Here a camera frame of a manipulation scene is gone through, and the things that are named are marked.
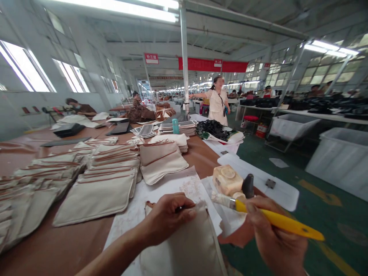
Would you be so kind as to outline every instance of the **support column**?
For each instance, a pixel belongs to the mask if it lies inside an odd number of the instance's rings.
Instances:
[[[186,110],[186,119],[189,121],[189,79],[188,79],[188,49],[187,49],[187,18],[185,3],[181,2],[180,7],[180,26],[181,26],[181,48],[183,53],[183,74],[184,74],[184,107]]]
[[[289,78],[289,80],[287,81],[287,83],[286,83],[286,86],[285,86],[285,88],[284,88],[284,90],[283,90],[283,93],[282,93],[282,95],[281,95],[281,97],[280,97],[280,101],[279,101],[279,104],[277,105],[277,107],[279,108],[280,106],[281,106],[281,104],[283,103],[283,100],[284,100],[284,97],[285,97],[285,95],[286,95],[286,90],[288,89],[288,86],[289,86],[289,84],[290,84],[290,82],[291,82],[291,80],[292,80],[292,78],[294,77],[294,74],[295,74],[295,72],[296,72],[296,69],[297,69],[297,67],[298,67],[298,64],[299,64],[299,62],[300,62],[300,60],[301,60],[301,58],[302,58],[302,55],[303,55],[303,53],[304,53],[304,45],[305,45],[306,43],[305,42],[303,42],[302,43],[302,47],[301,47],[301,49],[299,49],[299,54],[298,54],[298,57],[297,57],[297,59],[296,59],[296,62],[294,63],[294,66],[293,66],[293,68],[292,68],[292,71],[291,71],[291,74],[290,74],[290,78]]]
[[[342,74],[342,71],[344,71],[346,65],[348,64],[349,60],[351,59],[352,55],[348,55],[346,58],[345,58],[345,61],[344,63],[341,65],[340,69],[338,70],[337,74],[336,74],[336,77],[335,79],[333,80],[333,82],[331,83],[330,87],[327,89],[325,95],[328,95],[333,87],[335,86],[337,80],[340,78],[341,74]]]
[[[267,78],[268,71],[269,71],[269,67],[265,68],[265,63],[271,63],[271,56],[272,56],[272,46],[267,48],[266,55],[264,57],[264,60],[262,61],[263,68],[261,69],[261,72],[260,72],[260,82],[257,85],[256,91],[263,89],[265,87],[266,78]]]

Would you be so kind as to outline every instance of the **white uniform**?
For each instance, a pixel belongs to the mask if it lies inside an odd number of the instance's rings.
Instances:
[[[210,100],[210,112],[208,114],[208,119],[216,120],[220,124],[227,126],[227,117],[226,115],[223,116],[225,101],[227,101],[226,90],[221,90],[220,94],[218,94],[216,90],[210,89],[205,92],[205,94],[206,97]]]

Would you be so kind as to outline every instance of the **worker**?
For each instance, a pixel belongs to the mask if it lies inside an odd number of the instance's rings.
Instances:
[[[329,81],[328,83],[326,83],[322,88],[321,88],[321,92],[323,92],[323,94],[326,94],[327,90],[330,88],[332,84],[332,81]]]
[[[224,83],[225,81],[223,78],[217,76],[214,78],[213,86],[207,92],[189,95],[189,98],[208,98],[210,100],[208,119],[216,120],[220,124],[227,126],[225,107],[227,108],[228,114],[230,114],[230,107],[227,101],[226,90],[222,89]]]
[[[248,91],[247,93],[246,93],[246,99],[247,100],[253,100],[253,91]]]
[[[319,87],[320,87],[320,85],[318,85],[318,84],[313,85],[312,88],[310,89],[310,91],[308,92],[307,97],[308,98],[323,97],[324,94],[323,94],[322,91],[319,91]]]
[[[270,85],[266,86],[262,98],[276,98],[276,91]]]
[[[233,92],[229,95],[228,98],[229,99],[237,99],[238,98],[237,91],[234,89]]]
[[[72,98],[67,98],[65,102],[67,105],[73,106],[73,109],[77,115],[85,115],[87,117],[93,117],[97,115],[96,110],[94,110],[90,105],[81,104]]]
[[[129,118],[131,123],[143,123],[149,120],[155,120],[156,116],[154,111],[141,105],[140,99],[138,92],[133,92],[133,106],[126,111],[125,115],[120,117]]]
[[[195,219],[194,206],[183,192],[164,195],[141,223],[115,240],[77,276],[120,276],[144,249],[161,244],[183,224]],[[283,209],[273,200],[261,196],[248,199],[246,208],[258,251],[270,270],[275,275],[305,276],[303,263],[307,238],[271,226],[260,210],[285,215]]]

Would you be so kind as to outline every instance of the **woman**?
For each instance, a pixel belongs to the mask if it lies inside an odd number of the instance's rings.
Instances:
[[[225,114],[225,107],[227,107],[227,113],[230,114],[230,107],[227,101],[226,90],[222,89],[225,81],[221,76],[217,76],[214,78],[214,84],[205,93],[197,93],[189,95],[189,98],[204,98],[210,100],[210,112],[208,115],[208,119],[216,120],[220,124],[227,126],[227,117]]]

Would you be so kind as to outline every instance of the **red banner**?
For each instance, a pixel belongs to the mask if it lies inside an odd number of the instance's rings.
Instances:
[[[245,73],[248,66],[247,62],[224,61],[222,72],[224,73]]]
[[[183,70],[183,58],[179,57],[179,70]],[[215,62],[208,59],[188,58],[189,71],[221,72],[221,67],[215,67]]]
[[[183,58],[178,57],[179,70],[183,70]],[[247,62],[223,61],[222,72],[224,73],[245,73]],[[214,60],[188,58],[189,71],[221,72],[221,67],[216,67]]]

